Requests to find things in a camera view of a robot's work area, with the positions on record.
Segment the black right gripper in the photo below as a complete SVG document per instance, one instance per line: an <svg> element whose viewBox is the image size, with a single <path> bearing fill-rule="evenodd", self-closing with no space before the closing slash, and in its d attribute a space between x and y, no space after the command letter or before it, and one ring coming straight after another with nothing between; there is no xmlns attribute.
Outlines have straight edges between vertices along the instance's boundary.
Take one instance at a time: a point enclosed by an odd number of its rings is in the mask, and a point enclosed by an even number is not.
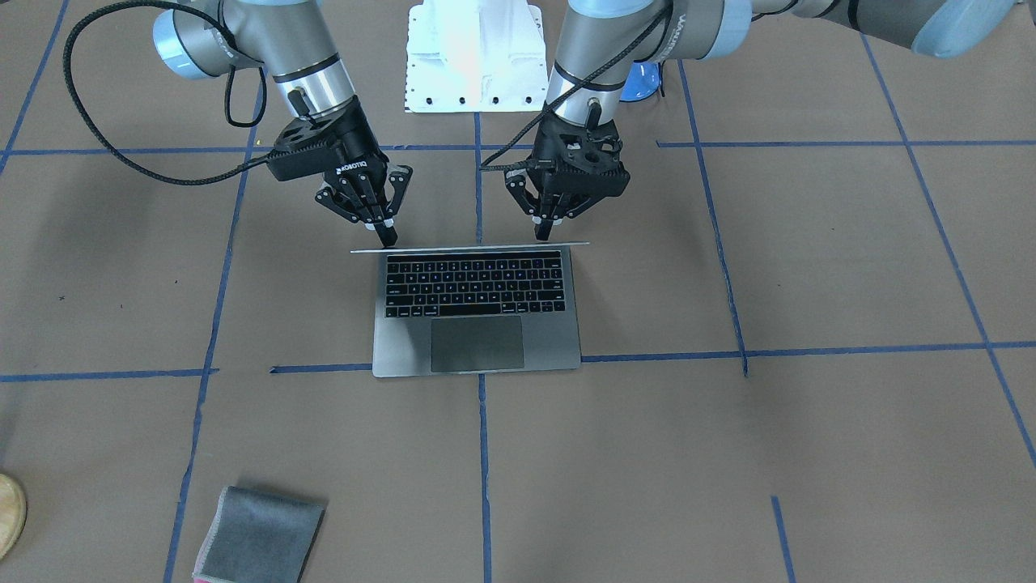
<svg viewBox="0 0 1036 583"><path fill-rule="evenodd" d="M398 233L393 218L401 209L405 193L410 187L412 168L407 165L388 165L388 157L380 149L373 129L367 121L359 97L351 97L340 109L334 110L321 121L327 121L334 140L341 143L339 158L356 171L369 174L374 187L391 187L392 196L384 196L380 207L371 209L351 188L323 187L315 195L315 202L352 223L358 223L377 233L384 247L395 247Z"/></svg>

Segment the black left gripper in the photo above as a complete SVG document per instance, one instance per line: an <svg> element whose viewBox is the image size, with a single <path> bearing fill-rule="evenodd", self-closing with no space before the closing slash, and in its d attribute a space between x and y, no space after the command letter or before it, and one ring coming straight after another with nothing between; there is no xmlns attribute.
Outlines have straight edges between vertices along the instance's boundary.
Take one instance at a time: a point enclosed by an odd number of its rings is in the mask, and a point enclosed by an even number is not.
<svg viewBox="0 0 1036 583"><path fill-rule="evenodd" d="M550 166L534 170L534 184L528 170L503 174L503 188L533 218L536 240L547 242L563 218L575 218L602 198L624 192L621 150L614 121L589 129L554 112L544 115L534 139L534 159Z"/></svg>

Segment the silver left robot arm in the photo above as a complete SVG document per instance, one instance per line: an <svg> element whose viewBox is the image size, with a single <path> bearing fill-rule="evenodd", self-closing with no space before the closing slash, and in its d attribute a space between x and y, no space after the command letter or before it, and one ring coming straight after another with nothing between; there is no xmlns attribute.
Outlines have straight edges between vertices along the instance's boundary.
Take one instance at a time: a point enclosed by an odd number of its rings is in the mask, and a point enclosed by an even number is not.
<svg viewBox="0 0 1036 583"><path fill-rule="evenodd" d="M752 23L777 14L821 19L898 45L953 58L992 33L1010 1L571 1L544 106L528 130L528 159L500 166L503 185L549 239L629 184L614 116L631 67L732 54Z"/></svg>

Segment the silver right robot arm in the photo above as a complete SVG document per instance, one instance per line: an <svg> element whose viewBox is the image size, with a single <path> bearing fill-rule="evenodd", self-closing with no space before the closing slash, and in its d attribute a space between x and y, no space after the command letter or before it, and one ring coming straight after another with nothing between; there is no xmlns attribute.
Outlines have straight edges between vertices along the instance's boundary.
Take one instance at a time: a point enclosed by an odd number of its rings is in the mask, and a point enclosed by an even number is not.
<svg viewBox="0 0 1036 583"><path fill-rule="evenodd" d="M412 169L388 162L359 104L316 1L200 1L200 16L169 10L153 25L153 45L174 72L217 78L263 69L293 115L275 140L275 180L322 176L316 200L362 223L385 247Z"/></svg>

